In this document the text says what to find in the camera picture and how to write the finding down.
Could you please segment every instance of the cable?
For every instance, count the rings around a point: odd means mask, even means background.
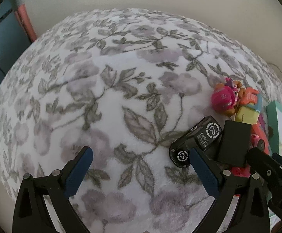
[[[270,62],[266,62],[268,65],[272,65],[272,66],[275,66],[280,72],[281,72],[281,75],[282,75],[282,71],[280,70],[280,68],[274,64],[274,63],[270,63]]]

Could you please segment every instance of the black sponge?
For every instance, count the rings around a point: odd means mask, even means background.
[[[251,124],[226,120],[217,161],[231,166],[246,167],[251,128]]]

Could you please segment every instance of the metal screw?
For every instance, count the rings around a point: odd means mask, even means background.
[[[230,175],[231,175],[230,171],[227,170],[227,169],[223,170],[223,174],[224,174],[225,176],[230,176]]]
[[[60,173],[61,173],[61,171],[59,169],[57,169],[57,170],[53,170],[51,174],[53,176],[58,176]]]
[[[258,180],[259,176],[256,173],[254,173],[252,174],[252,178],[254,178],[255,180]]]
[[[23,175],[23,178],[24,178],[25,180],[27,180],[30,176],[31,176],[31,174],[25,173],[25,174]]]

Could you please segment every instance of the black box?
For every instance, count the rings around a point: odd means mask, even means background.
[[[175,140],[169,148],[169,156],[177,167],[190,166],[189,151],[198,147],[202,151],[209,148],[222,134],[218,122],[212,117],[204,117],[198,124]]]
[[[231,166],[246,167],[251,128],[251,124],[226,120],[217,161]]]

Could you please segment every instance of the floral fabric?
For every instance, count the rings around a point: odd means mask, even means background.
[[[6,190],[16,199],[24,173],[49,175],[86,145],[94,160],[70,202],[91,232],[192,232],[213,198],[168,148],[206,115],[224,126],[210,95],[226,76],[258,89],[264,107],[282,104],[265,61],[201,22],[143,9],[67,17],[0,85]]]

